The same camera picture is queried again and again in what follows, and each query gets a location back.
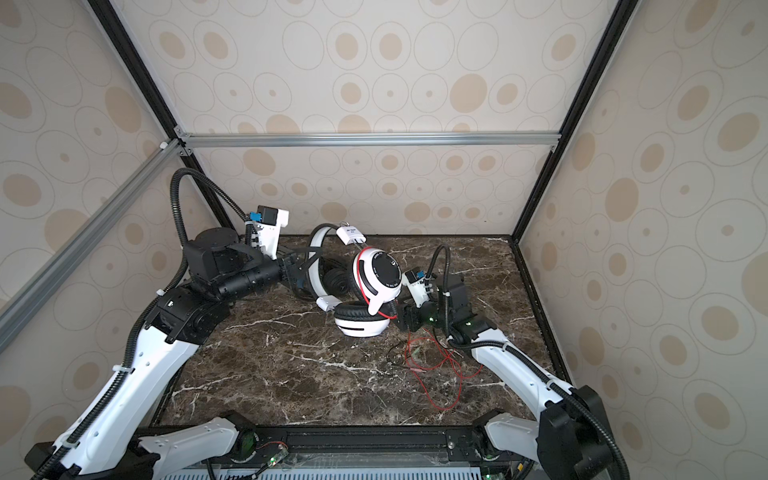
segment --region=metal rail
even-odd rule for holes
[[[556,145],[557,131],[409,132],[369,134],[182,134],[192,148],[365,147],[372,145]]]
[[[0,352],[7,347],[35,314],[53,296],[102,238],[122,218],[147,186],[171,158],[181,152],[179,140],[168,141],[146,160],[104,205],[83,225],[21,290],[0,313]]]

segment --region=beige wallpaper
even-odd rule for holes
[[[768,472],[768,2],[645,2],[523,241],[633,478]]]
[[[286,233],[347,221],[363,233],[509,234],[548,145],[197,149],[246,211],[290,210]]]
[[[81,4],[0,2],[0,308],[154,152],[140,98]],[[170,164],[0,353],[1,480],[31,476],[24,454],[88,406],[175,273]],[[190,233],[213,224],[182,198]]]
[[[176,273],[181,249],[168,200],[171,161],[14,342],[0,353],[0,480],[28,480],[24,454],[82,413],[122,361],[141,310]],[[215,220],[188,179],[187,232]]]
[[[557,130],[613,0],[123,0],[196,133]]]
[[[78,2],[0,3],[0,308],[164,135]]]

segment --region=headphone ear cup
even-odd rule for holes
[[[326,292],[333,296],[342,296],[349,292],[349,279],[345,268],[332,268],[323,276]]]
[[[362,291],[360,290],[360,287],[357,286],[357,277],[355,277],[355,262],[357,261],[357,254],[355,254],[354,257],[352,257],[352,260],[349,262],[349,267],[346,269],[346,278],[347,283],[349,284],[349,291],[352,292],[354,296],[357,297],[358,300],[361,302],[365,302],[365,298],[362,296]]]

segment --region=brown marble surface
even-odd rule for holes
[[[281,240],[288,247],[305,242],[305,237]],[[368,245],[389,251],[404,270],[426,270],[443,242],[451,247],[452,272],[465,273],[475,312],[494,320],[515,345],[549,369],[551,361],[506,239],[371,237]],[[348,258],[353,254],[335,238],[326,241],[326,248]],[[437,273],[443,263],[438,261]],[[277,286],[237,302],[230,318],[184,366],[160,424],[197,424],[229,409],[261,425],[460,425],[494,408],[532,418],[487,369],[463,382],[453,409],[437,410],[411,371],[398,365],[407,337],[392,324],[373,338],[344,336],[331,314]],[[412,353],[419,364],[439,362],[434,345],[419,345]],[[478,364],[469,358],[462,367],[468,376]],[[419,375],[437,405],[453,403],[458,378],[447,363]]]

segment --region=white headphones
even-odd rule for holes
[[[400,294],[400,265],[384,250],[373,247],[362,249],[355,255],[352,268],[355,280],[352,288],[362,291],[370,316],[376,315],[384,303],[393,301]]]
[[[311,247],[321,247],[326,235],[336,230],[344,244],[363,243],[365,237],[355,227],[338,227],[324,223],[315,228]],[[347,336],[376,336],[383,332],[389,321],[397,316],[394,301],[400,294],[402,274],[397,261],[387,252],[365,247],[357,253],[347,270],[349,290],[359,301],[342,303],[328,294],[320,279],[319,262],[309,268],[309,280],[317,296],[317,305],[324,311],[333,310],[336,326]]]

